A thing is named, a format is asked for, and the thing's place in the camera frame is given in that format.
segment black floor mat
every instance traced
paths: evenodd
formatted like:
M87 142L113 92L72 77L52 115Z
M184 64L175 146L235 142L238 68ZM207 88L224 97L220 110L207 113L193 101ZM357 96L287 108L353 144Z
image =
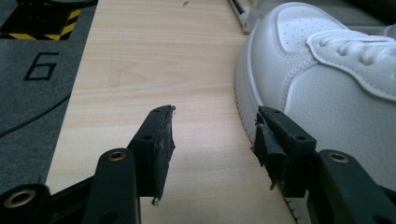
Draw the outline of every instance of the black floor mat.
M0 25L16 7L0 1ZM0 193L45 183L94 12L66 40L0 39Z

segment shoelace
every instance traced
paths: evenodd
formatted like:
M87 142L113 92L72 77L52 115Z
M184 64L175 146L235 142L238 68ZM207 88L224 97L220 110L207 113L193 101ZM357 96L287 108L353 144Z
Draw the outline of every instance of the shoelace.
M360 61L364 65L378 62L390 50L396 50L396 41L393 38L379 35L364 35L353 33L351 35L336 34L323 37L319 44L322 47L340 43L337 52L341 56L347 56L357 50L361 50Z

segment yellow and black hazard tape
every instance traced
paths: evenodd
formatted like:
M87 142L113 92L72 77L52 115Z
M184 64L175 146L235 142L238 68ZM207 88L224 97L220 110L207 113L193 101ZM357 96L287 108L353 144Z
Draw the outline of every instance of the yellow and black hazard tape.
M81 10L77 9L70 13L67 23L59 35L33 35L33 34L1 34L1 38L19 40L66 40L72 34Z

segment black cable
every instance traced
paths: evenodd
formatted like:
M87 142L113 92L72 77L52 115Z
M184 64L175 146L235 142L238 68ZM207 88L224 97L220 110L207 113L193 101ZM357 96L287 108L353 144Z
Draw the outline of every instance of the black cable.
M231 0L233 2L233 5L235 6L236 10L238 11L239 15L244 14L246 11L244 8L241 6L238 0Z
M86 0L81 2L56 2L52 0L43 0L44 4L56 7L84 8L94 7L98 4L98 0Z
M56 103L55 105L51 106L50 108L46 109L45 111L39 113L38 115L32 117L31 119L26 120L25 122L13 127L13 128L10 128L10 129L0 133L0 137L3 137L9 133L13 133L13 132L17 131L18 129L32 123L33 121L40 119L41 117L45 116L46 114L48 114L49 112L54 110L56 107L60 106L65 101L67 101L70 98L70 95L71 95L71 93L68 93L60 102Z

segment wood grain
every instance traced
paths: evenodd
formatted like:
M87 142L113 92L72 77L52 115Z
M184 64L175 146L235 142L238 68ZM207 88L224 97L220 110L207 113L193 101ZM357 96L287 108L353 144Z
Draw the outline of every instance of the wood grain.
M101 0L49 170L52 193L126 147L149 111L175 105L163 199L143 223L294 223L250 151L233 93L246 36L223 0Z

